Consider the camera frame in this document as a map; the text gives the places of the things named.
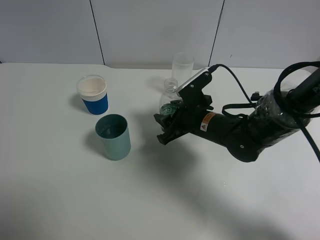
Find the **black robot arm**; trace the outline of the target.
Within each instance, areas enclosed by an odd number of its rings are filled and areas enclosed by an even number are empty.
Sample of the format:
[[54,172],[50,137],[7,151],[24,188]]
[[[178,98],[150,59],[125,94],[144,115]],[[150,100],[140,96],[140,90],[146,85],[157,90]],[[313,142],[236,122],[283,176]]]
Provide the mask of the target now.
[[[297,87],[281,89],[287,76],[306,67],[317,70]],[[311,119],[319,117],[315,113],[320,105],[319,67],[318,61],[292,64],[282,71],[273,89],[266,94],[255,92],[247,97],[247,103],[227,104],[221,113],[213,111],[212,97],[203,93],[218,66],[206,67],[178,88],[179,99],[169,103],[173,113],[154,115],[163,130],[157,139],[166,145],[190,133],[221,145],[234,158],[250,163],[264,149],[302,131],[314,153],[319,155],[319,148],[306,129]]]

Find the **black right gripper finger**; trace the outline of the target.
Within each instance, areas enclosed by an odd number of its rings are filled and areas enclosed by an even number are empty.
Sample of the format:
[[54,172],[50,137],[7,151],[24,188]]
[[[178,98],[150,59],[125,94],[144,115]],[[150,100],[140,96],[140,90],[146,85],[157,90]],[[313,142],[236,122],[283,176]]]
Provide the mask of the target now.
[[153,115],[155,121],[161,126],[162,130],[169,127],[182,102],[182,100],[178,99],[164,103],[160,106],[159,113]]

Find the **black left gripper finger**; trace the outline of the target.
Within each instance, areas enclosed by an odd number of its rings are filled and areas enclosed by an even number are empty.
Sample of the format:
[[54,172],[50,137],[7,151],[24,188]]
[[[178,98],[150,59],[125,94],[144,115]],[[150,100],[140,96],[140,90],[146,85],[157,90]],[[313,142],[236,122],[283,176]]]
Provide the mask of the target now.
[[190,133],[189,116],[189,110],[179,109],[168,128],[163,130],[162,134],[157,135],[158,141],[163,145],[167,145],[171,141]]

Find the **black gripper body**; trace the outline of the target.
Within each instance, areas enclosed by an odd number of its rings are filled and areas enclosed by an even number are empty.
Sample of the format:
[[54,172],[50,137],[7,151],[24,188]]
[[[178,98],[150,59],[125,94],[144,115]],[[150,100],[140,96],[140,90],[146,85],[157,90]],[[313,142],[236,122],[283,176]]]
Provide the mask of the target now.
[[209,133],[209,124],[214,118],[212,98],[209,95],[204,96],[206,103],[204,106],[199,104],[196,107],[180,108],[175,117],[173,129],[176,136],[193,134],[198,137],[204,137]]

